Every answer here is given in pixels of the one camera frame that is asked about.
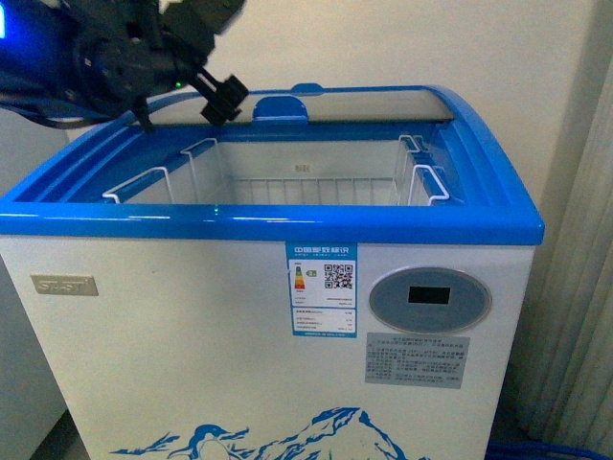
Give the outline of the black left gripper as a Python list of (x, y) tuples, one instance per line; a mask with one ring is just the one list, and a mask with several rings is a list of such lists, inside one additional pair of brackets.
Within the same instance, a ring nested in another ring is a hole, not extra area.
[(202, 116), (216, 127), (233, 121), (248, 95), (235, 76), (216, 80), (207, 70), (216, 37), (240, 15), (241, 1), (74, 1), (79, 23), (74, 58), (85, 99), (118, 117), (131, 111), (150, 127), (148, 98), (183, 85), (206, 104)]

